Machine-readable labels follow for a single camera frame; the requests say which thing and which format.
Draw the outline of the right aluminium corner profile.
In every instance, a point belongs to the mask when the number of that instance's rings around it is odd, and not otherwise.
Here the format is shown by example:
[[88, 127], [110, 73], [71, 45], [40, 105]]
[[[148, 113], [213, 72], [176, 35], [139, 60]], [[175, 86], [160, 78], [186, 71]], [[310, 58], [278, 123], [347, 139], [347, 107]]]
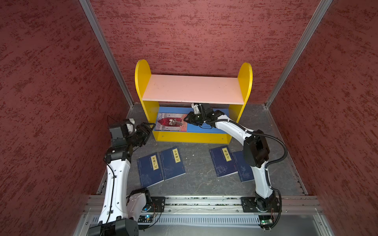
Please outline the right aluminium corner profile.
[[292, 69], [294, 68], [295, 64], [297, 63], [298, 59], [300, 58], [301, 54], [303, 53], [304, 49], [306, 48], [307, 44], [312, 38], [314, 32], [316, 31], [318, 25], [320, 24], [327, 10], [331, 6], [332, 2], [332, 0], [321, 0], [318, 4], [308, 25], [306, 26], [302, 36], [300, 37], [294, 51], [292, 52], [288, 62], [286, 63], [276, 85], [274, 86], [272, 92], [270, 93], [269, 97], [265, 102], [266, 109], [269, 109], [272, 105], [273, 101], [275, 100], [280, 89], [284, 85], [286, 79], [288, 78], [289, 74], [291, 73]]

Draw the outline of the right controller circuit board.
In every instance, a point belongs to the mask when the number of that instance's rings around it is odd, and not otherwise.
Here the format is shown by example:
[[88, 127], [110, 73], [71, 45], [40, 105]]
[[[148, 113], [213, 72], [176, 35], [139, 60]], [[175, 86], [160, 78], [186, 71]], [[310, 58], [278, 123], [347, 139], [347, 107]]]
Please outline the right controller circuit board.
[[259, 215], [259, 226], [264, 227], [271, 227], [274, 224], [273, 217], [268, 215]]

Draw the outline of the controller circuit board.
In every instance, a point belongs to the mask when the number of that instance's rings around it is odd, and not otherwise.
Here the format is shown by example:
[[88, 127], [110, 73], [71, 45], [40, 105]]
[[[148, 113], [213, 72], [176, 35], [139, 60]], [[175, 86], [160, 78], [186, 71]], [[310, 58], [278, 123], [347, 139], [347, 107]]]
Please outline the controller circuit board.
[[152, 224], [154, 222], [154, 217], [152, 215], [141, 215], [137, 220], [138, 224]]
[[259, 215], [259, 226], [264, 227], [271, 227], [274, 224], [273, 217], [268, 215]]

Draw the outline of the aluminium corner profile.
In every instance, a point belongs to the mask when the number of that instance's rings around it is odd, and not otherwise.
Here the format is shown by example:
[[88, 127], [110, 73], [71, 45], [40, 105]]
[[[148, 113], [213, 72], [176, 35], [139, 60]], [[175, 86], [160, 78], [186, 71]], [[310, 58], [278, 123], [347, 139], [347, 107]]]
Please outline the aluminium corner profile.
[[320, 24], [327, 10], [331, 6], [332, 2], [332, 0], [321, 0], [318, 4], [308, 25], [306, 26], [302, 36], [300, 37], [294, 51], [292, 52], [288, 62], [286, 63], [276, 85], [274, 86], [272, 92], [270, 93], [269, 97], [265, 102], [266, 109], [269, 109], [272, 105], [273, 101], [275, 100], [280, 89], [284, 85], [286, 79], [288, 78], [289, 74], [291, 73], [292, 69], [294, 68], [295, 64], [297, 63], [298, 59], [300, 58], [301, 54], [303, 53], [304, 49], [306, 48], [307, 44], [312, 38], [314, 32], [316, 31], [318, 25]]
[[88, 22], [104, 52], [104, 55], [113, 71], [113, 74], [124, 94], [124, 97], [126, 101], [128, 102], [128, 105], [133, 108], [134, 107], [134, 100], [132, 98], [132, 95], [125, 83], [124, 77], [121, 73], [121, 70], [119, 69], [119, 66], [117, 65], [117, 62], [115, 60], [115, 57], [111, 51], [111, 48], [105, 38], [105, 35], [103, 33], [103, 30], [101, 29], [100, 23], [98, 22], [98, 19], [95, 15], [95, 12], [93, 10], [93, 7], [89, 0], [79, 0], [84, 13], [88, 19]]

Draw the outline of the left aluminium corner profile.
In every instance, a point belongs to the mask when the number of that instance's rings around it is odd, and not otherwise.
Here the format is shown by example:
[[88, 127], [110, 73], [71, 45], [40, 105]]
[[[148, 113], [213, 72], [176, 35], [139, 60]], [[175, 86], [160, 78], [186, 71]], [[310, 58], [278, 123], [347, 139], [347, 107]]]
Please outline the left aluminium corner profile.
[[93, 10], [93, 7], [89, 0], [79, 0], [84, 13], [88, 19], [88, 22], [104, 52], [104, 55], [113, 71], [113, 74], [124, 94], [124, 97], [126, 101], [128, 102], [128, 105], [133, 108], [134, 107], [134, 100], [132, 98], [132, 95], [125, 83], [124, 77], [121, 73], [121, 70], [119, 69], [119, 66], [117, 65], [117, 62], [115, 60], [115, 57], [111, 51], [111, 48], [105, 38], [105, 35], [103, 33], [103, 30], [101, 29], [100, 23], [98, 22], [98, 19], [95, 15], [95, 12]]

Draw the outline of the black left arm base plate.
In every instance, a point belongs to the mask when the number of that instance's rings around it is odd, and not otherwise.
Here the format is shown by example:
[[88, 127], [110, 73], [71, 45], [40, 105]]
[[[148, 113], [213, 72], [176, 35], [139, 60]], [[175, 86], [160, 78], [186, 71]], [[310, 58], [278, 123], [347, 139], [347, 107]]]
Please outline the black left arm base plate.
[[142, 212], [164, 212], [166, 198], [155, 196], [147, 198], [147, 202]]

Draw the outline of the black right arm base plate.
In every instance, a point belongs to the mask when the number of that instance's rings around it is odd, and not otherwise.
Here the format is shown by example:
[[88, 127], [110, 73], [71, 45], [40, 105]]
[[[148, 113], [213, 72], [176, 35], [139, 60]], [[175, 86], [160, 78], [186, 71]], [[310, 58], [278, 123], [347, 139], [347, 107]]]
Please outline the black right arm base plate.
[[272, 210], [278, 213], [280, 210], [280, 202], [278, 198], [274, 198], [265, 210], [258, 209], [255, 197], [241, 197], [241, 206], [244, 213], [270, 213]]

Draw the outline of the yellow pink blue bookshelf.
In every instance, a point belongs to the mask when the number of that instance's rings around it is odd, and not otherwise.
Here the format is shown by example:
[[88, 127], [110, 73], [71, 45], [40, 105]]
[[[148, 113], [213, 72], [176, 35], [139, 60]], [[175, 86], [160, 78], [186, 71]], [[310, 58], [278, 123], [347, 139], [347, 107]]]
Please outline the yellow pink blue bookshelf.
[[[146, 60], [139, 60], [135, 68], [135, 87], [150, 123], [158, 122], [160, 113], [178, 113], [186, 116], [192, 107], [183, 104], [207, 103], [228, 105], [222, 112], [231, 120], [239, 122], [249, 100], [253, 85], [253, 69], [243, 63], [236, 78], [154, 75]], [[229, 144], [232, 135], [204, 124], [202, 127], [188, 125], [187, 130], [178, 127], [153, 131], [158, 142]]]

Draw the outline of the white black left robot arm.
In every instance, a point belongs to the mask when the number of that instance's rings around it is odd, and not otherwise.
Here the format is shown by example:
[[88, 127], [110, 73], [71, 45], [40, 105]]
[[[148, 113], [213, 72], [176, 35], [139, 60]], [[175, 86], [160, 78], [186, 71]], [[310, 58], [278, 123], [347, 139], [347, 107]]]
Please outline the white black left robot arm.
[[111, 146], [104, 156], [107, 182], [104, 203], [96, 226], [88, 230], [90, 236], [137, 236], [142, 210], [150, 205], [148, 189], [141, 188], [127, 194], [132, 154], [145, 145], [155, 123], [135, 124], [125, 119], [109, 126]]

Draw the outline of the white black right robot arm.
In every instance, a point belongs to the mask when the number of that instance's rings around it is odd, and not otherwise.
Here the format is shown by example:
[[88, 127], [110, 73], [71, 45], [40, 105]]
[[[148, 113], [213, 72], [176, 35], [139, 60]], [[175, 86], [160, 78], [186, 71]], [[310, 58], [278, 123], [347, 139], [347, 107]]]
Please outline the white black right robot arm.
[[193, 103], [192, 109], [184, 118], [185, 122], [195, 126], [208, 124], [226, 132], [243, 146], [243, 158], [255, 178], [256, 207], [260, 212], [267, 212], [272, 208], [276, 194], [266, 168], [270, 153], [266, 135], [261, 130], [254, 131], [240, 125], [224, 112], [213, 110], [209, 104]]

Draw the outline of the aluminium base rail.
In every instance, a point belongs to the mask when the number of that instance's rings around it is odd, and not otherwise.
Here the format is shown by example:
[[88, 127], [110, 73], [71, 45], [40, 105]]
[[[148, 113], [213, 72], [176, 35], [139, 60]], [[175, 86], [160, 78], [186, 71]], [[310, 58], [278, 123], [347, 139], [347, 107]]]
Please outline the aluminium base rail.
[[[165, 214], [244, 214], [242, 196], [165, 196]], [[282, 196], [282, 214], [323, 214], [323, 208], [316, 196]]]

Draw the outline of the blue book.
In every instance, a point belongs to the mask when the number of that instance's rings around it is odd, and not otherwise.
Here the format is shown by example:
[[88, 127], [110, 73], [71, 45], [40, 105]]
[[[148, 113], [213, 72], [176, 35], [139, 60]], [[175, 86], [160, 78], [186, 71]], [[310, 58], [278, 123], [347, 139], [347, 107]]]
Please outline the blue book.
[[209, 149], [211, 159], [218, 178], [236, 174], [236, 162], [228, 146]]
[[150, 187], [164, 181], [158, 153], [137, 159], [141, 187]]
[[186, 174], [178, 147], [172, 147], [158, 153], [165, 181]]
[[241, 151], [233, 152], [232, 155], [235, 159], [235, 163], [236, 163], [236, 166], [237, 166], [237, 169], [238, 169], [238, 175], [239, 175], [240, 181], [242, 183], [254, 181], [255, 178], [254, 178], [252, 168], [245, 161], [245, 159], [243, 157], [243, 151], [241, 150]]

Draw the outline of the red Hamlet picture book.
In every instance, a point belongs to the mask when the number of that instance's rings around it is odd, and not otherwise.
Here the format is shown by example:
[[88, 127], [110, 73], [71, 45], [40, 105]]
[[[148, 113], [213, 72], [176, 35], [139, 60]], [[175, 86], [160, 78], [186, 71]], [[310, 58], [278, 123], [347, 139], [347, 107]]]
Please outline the red Hamlet picture book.
[[186, 114], [158, 113], [156, 131], [187, 132], [188, 123], [184, 121]]

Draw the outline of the left controller circuit board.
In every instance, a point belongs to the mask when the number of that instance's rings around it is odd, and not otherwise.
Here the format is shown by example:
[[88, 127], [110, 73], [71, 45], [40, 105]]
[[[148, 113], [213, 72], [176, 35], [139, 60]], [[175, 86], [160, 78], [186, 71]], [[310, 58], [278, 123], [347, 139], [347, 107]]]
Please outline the left controller circuit board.
[[137, 220], [138, 224], [152, 224], [154, 222], [154, 217], [152, 215], [141, 215]]

